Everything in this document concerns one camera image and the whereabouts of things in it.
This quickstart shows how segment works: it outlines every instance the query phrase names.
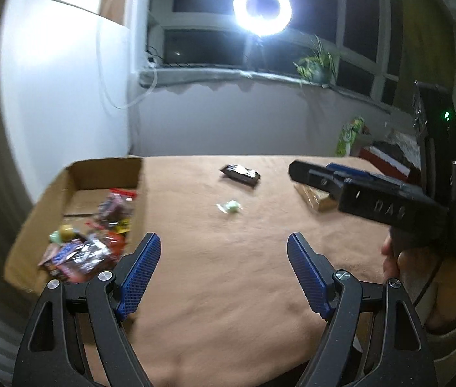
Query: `window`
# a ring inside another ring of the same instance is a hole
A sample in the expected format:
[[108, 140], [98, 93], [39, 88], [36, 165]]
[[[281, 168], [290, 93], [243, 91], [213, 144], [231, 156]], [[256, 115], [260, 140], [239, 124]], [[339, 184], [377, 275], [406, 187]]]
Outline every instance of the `window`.
[[375, 61], [379, 42], [379, 0], [346, 0], [345, 47]]
[[[162, 67], [237, 68], [298, 77], [293, 62], [311, 54], [317, 35], [338, 71], [332, 84], [392, 104], [402, 53], [402, 0], [290, 2], [293, 14], [286, 30], [258, 38], [237, 25], [233, 0], [151, 0], [147, 51]], [[247, 9], [271, 18], [279, 5], [249, 0]]]
[[371, 95], [373, 87], [373, 74], [359, 68], [349, 62], [341, 60], [337, 74], [337, 85], [345, 89], [363, 94]]

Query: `white cable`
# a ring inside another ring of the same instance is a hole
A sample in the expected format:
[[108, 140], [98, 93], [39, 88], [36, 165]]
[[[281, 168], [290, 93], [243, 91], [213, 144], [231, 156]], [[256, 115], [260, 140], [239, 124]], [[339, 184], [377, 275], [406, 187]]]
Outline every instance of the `white cable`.
[[[107, 13], [107, 11], [110, 10], [110, 6], [111, 6], [112, 2], [113, 2], [113, 0], [106, 0], [106, 4], [104, 5], [104, 9], [103, 9], [104, 13]], [[131, 102], [125, 104], [124, 106], [117, 106], [115, 104], [115, 102], [113, 102], [113, 100], [111, 99], [110, 93], [107, 91], [106, 80], [104, 78], [104, 73], [103, 73], [103, 70], [102, 70], [102, 57], [101, 57], [101, 51], [100, 51], [100, 37], [101, 37], [101, 30], [102, 30], [102, 22], [103, 21], [104, 21], [104, 18], [102, 16], [99, 16], [98, 24], [97, 24], [97, 31], [95, 33], [95, 49], [96, 49], [96, 52], [97, 52], [96, 53], [97, 66], [99, 68], [99, 81], [100, 81], [100, 85], [101, 85], [101, 90], [104, 93], [104, 95], [105, 95], [107, 101], [109, 102], [109, 104], [111, 104], [111, 106], [113, 106], [116, 109], [126, 110], [126, 109], [129, 109], [130, 107], [134, 106], [135, 104], [138, 104], [145, 97], [147, 97], [149, 94], [152, 93], [152, 91], [156, 88], [156, 83], [158, 81], [158, 72], [157, 72], [157, 70], [155, 68], [155, 65], [151, 63], [150, 66], [151, 66], [151, 68], [152, 68], [152, 70], [153, 70], [153, 72], [155, 74], [155, 77], [152, 80], [151, 87], [149, 87], [149, 89], [147, 89], [144, 93], [142, 93], [138, 97], [134, 98]]]

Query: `glowing white ring light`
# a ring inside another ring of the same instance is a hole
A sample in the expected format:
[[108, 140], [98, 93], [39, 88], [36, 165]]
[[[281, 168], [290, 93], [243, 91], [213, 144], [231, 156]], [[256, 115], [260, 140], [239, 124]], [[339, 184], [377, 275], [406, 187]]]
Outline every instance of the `glowing white ring light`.
[[266, 20], [262, 17], [253, 17], [246, 8], [248, 0], [233, 0], [233, 8], [237, 22], [244, 29], [258, 36], [268, 36], [279, 33], [286, 28], [291, 21], [292, 7], [289, 0], [278, 0], [280, 12], [274, 19]]

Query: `brown wrapped snack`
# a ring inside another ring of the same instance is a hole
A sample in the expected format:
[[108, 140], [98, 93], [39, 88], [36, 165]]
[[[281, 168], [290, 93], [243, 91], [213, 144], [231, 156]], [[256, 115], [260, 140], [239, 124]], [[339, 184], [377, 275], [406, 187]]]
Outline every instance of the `brown wrapped snack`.
[[295, 184], [294, 187], [301, 195], [305, 203], [309, 208], [318, 212], [328, 211], [337, 206], [337, 201], [330, 197], [328, 192], [311, 188], [304, 184]]

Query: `green snack bag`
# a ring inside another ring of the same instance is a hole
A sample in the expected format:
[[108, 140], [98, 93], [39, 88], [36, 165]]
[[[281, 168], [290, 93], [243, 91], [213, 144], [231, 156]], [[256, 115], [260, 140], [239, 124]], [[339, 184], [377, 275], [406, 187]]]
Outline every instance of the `green snack bag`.
[[337, 141], [337, 148], [335, 149], [336, 157], [348, 157], [350, 155], [355, 138], [357, 138], [363, 128], [364, 118], [360, 116], [342, 127], [339, 141]]

